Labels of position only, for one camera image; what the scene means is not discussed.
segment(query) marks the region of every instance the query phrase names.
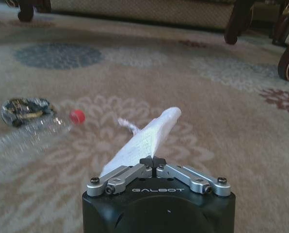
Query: white cloth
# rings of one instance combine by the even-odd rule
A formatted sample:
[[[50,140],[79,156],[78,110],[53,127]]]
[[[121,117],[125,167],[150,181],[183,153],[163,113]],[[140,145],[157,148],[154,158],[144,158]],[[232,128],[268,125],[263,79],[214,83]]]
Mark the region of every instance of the white cloth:
[[[121,165],[134,166],[142,158],[153,157],[180,116],[181,110],[177,107],[162,112],[158,118],[153,119],[122,147],[113,159],[104,166],[100,177]]]

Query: carpet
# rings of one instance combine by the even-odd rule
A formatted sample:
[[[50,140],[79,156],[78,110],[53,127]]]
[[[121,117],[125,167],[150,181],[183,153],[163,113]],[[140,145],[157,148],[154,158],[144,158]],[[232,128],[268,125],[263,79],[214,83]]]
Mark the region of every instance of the carpet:
[[[284,49],[250,31],[223,35],[91,18],[36,14],[20,23],[0,5],[0,108],[43,97],[84,125],[0,184],[0,232],[82,232],[90,177],[139,127],[170,106],[182,117],[159,151],[169,163],[226,176],[235,232],[289,232],[289,83]],[[0,134],[10,131],[0,117]]]

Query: gray circle pattern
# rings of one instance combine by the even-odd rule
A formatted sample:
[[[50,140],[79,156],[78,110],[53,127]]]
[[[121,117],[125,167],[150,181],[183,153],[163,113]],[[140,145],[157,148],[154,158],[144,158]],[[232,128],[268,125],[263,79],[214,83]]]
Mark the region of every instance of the gray circle pattern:
[[[15,58],[29,67],[66,70],[99,63],[102,55],[99,50],[89,46],[45,43],[16,51]]]

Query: black screw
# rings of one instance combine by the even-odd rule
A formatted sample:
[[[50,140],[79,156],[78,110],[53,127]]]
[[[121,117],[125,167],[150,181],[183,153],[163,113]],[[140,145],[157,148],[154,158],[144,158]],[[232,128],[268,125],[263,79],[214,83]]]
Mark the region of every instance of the black screw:
[[[205,193],[211,193],[211,192],[212,192],[212,188],[210,186],[206,186]]]
[[[108,185],[105,188],[105,192],[107,195],[112,195],[115,192],[115,188],[112,185]]]
[[[91,183],[92,184],[98,184],[99,183],[99,178],[98,177],[91,178]]]
[[[222,176],[218,177],[217,181],[218,181],[218,183],[221,183],[221,184],[227,183],[227,179],[225,177],[222,177]]]

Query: sofa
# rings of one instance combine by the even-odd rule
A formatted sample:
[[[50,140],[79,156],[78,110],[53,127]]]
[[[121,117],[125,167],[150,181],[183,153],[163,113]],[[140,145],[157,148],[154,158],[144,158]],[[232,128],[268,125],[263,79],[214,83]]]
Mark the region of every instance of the sofa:
[[[255,0],[6,0],[17,2],[21,21],[30,21],[33,7],[42,12],[79,13],[225,31],[235,44]]]

